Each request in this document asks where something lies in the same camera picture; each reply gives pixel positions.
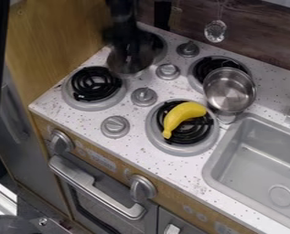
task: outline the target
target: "sink drain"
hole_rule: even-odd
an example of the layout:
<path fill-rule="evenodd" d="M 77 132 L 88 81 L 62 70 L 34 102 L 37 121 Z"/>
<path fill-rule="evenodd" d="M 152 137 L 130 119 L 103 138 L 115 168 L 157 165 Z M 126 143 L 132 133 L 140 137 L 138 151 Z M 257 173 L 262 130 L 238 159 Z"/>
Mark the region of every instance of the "sink drain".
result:
<path fill-rule="evenodd" d="M 268 196 L 277 207 L 290 206 L 290 189 L 286 186 L 274 185 L 268 191 Z"/>

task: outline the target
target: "cabinet door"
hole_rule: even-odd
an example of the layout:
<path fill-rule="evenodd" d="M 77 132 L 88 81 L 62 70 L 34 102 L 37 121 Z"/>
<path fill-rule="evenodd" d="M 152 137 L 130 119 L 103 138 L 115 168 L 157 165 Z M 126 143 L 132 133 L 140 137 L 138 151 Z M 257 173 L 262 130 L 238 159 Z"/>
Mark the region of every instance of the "cabinet door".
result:
<path fill-rule="evenodd" d="M 185 220 L 160 208 L 158 216 L 158 234 L 206 234 Z"/>

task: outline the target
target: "black coil burner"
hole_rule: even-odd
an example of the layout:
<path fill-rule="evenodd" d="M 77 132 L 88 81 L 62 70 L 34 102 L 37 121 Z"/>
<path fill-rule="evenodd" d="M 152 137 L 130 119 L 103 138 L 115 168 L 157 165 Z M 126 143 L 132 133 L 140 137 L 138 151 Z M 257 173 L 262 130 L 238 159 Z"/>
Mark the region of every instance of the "black coil burner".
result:
<path fill-rule="evenodd" d="M 193 76 L 201 84 L 203 84 L 204 79 L 208 76 L 210 72 L 223 67 L 240 69 L 243 72 L 248 73 L 248 70 L 243 65 L 237 63 L 232 59 L 205 57 L 195 65 L 193 69 Z"/>
<path fill-rule="evenodd" d="M 113 95 L 122 87 L 122 80 L 107 68 L 87 67 L 71 77 L 73 96 L 77 101 L 99 101 Z"/>
<path fill-rule="evenodd" d="M 156 114 L 156 122 L 159 130 L 164 131 L 164 119 L 166 115 L 177 105 L 186 101 L 170 101 L 165 102 Z M 166 139 L 168 144 L 195 144 L 209 135 L 214 121 L 207 113 L 205 116 L 193 118 L 182 122 L 173 132 L 169 139 Z"/>

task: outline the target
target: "silver oven handle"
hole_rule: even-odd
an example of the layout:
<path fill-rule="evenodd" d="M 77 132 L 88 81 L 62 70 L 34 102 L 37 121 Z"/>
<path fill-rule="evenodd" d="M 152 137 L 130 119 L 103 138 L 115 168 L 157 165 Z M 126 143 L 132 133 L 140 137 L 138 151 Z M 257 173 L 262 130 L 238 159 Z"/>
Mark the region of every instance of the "silver oven handle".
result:
<path fill-rule="evenodd" d="M 50 169 L 68 184 L 78 188 L 90 197 L 103 203 L 106 207 L 131 220 L 138 220 L 145 214 L 145 208 L 135 203 L 132 207 L 125 207 L 101 190 L 93 186 L 94 177 L 78 168 L 71 161 L 53 156 L 49 161 Z"/>

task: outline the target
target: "oven door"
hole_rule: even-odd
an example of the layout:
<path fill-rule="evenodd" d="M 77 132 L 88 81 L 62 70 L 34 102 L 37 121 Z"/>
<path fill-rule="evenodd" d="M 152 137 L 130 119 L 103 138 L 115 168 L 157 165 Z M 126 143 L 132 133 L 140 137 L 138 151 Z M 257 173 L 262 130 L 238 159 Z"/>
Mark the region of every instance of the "oven door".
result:
<path fill-rule="evenodd" d="M 73 154 L 53 156 L 74 219 L 98 234 L 155 234 L 158 206 L 135 203 L 130 189 Z"/>

